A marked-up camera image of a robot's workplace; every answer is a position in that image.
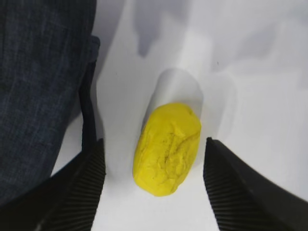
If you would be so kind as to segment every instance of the yellow clay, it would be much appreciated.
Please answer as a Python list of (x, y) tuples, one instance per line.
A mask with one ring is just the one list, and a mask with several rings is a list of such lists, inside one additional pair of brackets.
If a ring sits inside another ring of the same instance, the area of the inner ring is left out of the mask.
[(169, 103), (155, 109), (136, 148), (136, 184), (155, 196), (174, 193), (196, 158), (200, 131), (199, 118), (185, 104)]

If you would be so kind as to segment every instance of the white surface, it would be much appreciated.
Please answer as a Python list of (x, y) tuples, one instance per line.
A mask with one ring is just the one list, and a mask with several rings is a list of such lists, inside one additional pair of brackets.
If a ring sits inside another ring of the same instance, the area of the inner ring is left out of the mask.
[[(205, 139), (308, 200), (308, 4), (304, 0), (98, 0), (93, 101), (107, 176), (93, 231), (217, 231), (202, 180)], [(156, 198), (132, 178), (159, 76), (190, 73), (203, 92), (200, 150), (187, 179)], [(80, 150), (73, 120), (55, 171)]]

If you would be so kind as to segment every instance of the jeans leg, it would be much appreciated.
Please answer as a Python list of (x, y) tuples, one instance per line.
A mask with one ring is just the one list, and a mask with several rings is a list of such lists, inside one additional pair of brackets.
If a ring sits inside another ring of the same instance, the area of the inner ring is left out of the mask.
[(51, 174), (88, 64), (96, 1), (1, 4), (0, 204)]

